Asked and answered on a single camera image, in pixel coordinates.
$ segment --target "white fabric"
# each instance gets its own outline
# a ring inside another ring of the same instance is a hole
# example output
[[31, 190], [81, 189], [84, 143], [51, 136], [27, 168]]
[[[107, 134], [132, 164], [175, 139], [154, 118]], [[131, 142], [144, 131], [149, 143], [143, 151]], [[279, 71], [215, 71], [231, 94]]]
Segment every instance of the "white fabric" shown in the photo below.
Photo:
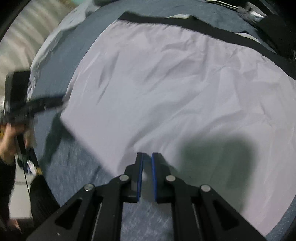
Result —
[[31, 75], [30, 75], [30, 85], [28, 89], [28, 98], [31, 97], [36, 84], [36, 78], [39, 73], [39, 65], [46, 58], [46, 56], [54, 49], [58, 44], [59, 40], [63, 34], [69, 30], [77, 27], [84, 19], [89, 16], [91, 13], [98, 10], [99, 7], [96, 6], [93, 0], [85, 0], [77, 8], [71, 11], [59, 24], [57, 28], [48, 36], [44, 44], [39, 49], [36, 54], [32, 65], [31, 65]]
[[0, 42], [0, 96], [6, 75], [30, 68], [46, 37], [68, 12], [58, 0], [33, 0], [16, 17]]
[[267, 234], [296, 193], [295, 94], [295, 80], [253, 49], [118, 20], [78, 65], [61, 119], [112, 175], [137, 152], [160, 152]]

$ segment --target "black cable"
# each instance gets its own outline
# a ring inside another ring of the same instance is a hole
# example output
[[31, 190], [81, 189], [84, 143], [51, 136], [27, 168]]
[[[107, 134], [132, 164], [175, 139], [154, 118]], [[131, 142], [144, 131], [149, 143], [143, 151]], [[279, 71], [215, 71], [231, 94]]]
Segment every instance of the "black cable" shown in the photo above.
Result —
[[26, 185], [27, 185], [27, 189], [28, 189], [28, 194], [30, 196], [30, 191], [29, 191], [29, 186], [28, 186], [28, 182], [27, 182], [27, 177], [26, 177], [26, 172], [24, 170], [24, 175], [25, 175], [25, 180], [26, 180]]

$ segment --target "screw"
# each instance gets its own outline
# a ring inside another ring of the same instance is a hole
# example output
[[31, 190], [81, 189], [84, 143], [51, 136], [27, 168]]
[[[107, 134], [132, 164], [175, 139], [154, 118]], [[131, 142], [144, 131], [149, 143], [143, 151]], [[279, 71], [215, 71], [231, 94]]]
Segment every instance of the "screw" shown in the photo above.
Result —
[[86, 184], [84, 186], [85, 191], [91, 191], [91, 190], [93, 190], [93, 188], [94, 188], [94, 186], [91, 183]]
[[128, 176], [128, 175], [125, 175], [125, 174], [123, 174], [123, 175], [121, 175], [121, 176], [119, 177], [119, 180], [122, 181], [122, 182], [125, 182], [125, 181], [127, 181], [128, 179], [129, 179], [129, 176]]
[[205, 185], [201, 186], [201, 190], [203, 190], [204, 192], [209, 192], [209, 191], [211, 191], [211, 187], [209, 185], [205, 184]]
[[168, 182], [174, 182], [176, 180], [176, 177], [173, 175], [168, 175], [165, 178]]

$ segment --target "person's leg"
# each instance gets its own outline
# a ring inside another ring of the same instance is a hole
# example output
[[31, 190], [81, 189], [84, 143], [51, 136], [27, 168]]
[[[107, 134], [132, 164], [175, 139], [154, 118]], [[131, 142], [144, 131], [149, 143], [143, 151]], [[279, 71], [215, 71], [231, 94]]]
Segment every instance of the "person's leg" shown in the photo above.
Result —
[[31, 213], [35, 228], [39, 227], [60, 206], [49, 189], [45, 178], [36, 176], [30, 188]]

